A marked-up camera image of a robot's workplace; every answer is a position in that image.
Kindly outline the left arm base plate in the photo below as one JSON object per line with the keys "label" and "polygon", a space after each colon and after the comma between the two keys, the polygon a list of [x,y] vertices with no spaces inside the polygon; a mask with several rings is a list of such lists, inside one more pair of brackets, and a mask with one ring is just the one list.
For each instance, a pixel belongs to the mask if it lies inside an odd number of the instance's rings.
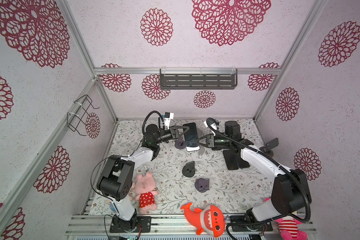
{"label": "left arm base plate", "polygon": [[113,217],[110,233],[149,233],[151,231],[151,217],[133,216],[131,220],[125,221],[118,217]]}

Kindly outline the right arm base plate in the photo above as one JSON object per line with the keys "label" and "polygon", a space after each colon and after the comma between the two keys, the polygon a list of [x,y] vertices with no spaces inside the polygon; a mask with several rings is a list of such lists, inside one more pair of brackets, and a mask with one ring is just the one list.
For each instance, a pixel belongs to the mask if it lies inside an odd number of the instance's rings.
{"label": "right arm base plate", "polygon": [[230,223],[237,225],[232,226],[234,232],[272,232],[272,224],[263,223],[261,225],[251,225],[252,221],[248,220],[245,215],[231,215]]}

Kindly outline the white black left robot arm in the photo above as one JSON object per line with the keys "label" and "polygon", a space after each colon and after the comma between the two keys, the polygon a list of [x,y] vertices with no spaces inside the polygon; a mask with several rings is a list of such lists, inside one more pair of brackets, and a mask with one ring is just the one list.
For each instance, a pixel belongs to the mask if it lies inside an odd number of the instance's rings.
{"label": "white black left robot arm", "polygon": [[116,208],[117,218],[124,222],[133,222],[133,217],[137,215],[128,198],[135,168],[155,159],[160,151],[160,143],[177,140],[190,132],[190,128],[186,126],[164,129],[151,124],[142,128],[143,138],[137,150],[127,157],[113,155],[105,159],[105,166],[96,185],[98,194],[111,200]]}

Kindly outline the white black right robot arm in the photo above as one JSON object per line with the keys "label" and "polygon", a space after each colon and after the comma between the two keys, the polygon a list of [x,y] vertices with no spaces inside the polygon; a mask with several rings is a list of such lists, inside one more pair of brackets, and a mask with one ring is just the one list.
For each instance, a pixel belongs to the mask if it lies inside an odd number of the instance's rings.
{"label": "white black right robot arm", "polygon": [[213,118],[207,118],[205,124],[212,133],[198,139],[205,140],[201,146],[231,148],[240,153],[242,160],[273,181],[271,199],[247,210],[244,225],[260,225],[284,217],[292,217],[301,223],[310,221],[312,197],[307,176],[302,170],[278,163],[250,140],[219,132],[213,127],[218,125]]}

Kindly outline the black phone reddish screen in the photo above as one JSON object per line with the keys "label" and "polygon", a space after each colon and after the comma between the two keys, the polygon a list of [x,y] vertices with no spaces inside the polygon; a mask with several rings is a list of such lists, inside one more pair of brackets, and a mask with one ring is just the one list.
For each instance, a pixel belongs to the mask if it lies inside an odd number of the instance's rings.
{"label": "black phone reddish screen", "polygon": [[243,160],[243,159],[240,157],[240,155],[237,155],[236,158],[237,158],[238,167],[239,167],[240,169],[246,169],[246,168],[249,168],[249,167],[250,167],[250,164],[249,164],[247,161]]}

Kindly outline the black phone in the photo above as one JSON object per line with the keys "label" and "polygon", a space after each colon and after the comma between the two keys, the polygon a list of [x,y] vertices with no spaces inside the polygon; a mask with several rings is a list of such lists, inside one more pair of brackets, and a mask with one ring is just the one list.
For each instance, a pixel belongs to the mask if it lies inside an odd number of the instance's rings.
{"label": "black phone", "polygon": [[197,134],[197,125],[196,123],[187,123],[183,124],[183,126],[188,126],[190,129],[185,133],[185,142],[186,147],[197,147],[198,134]]}

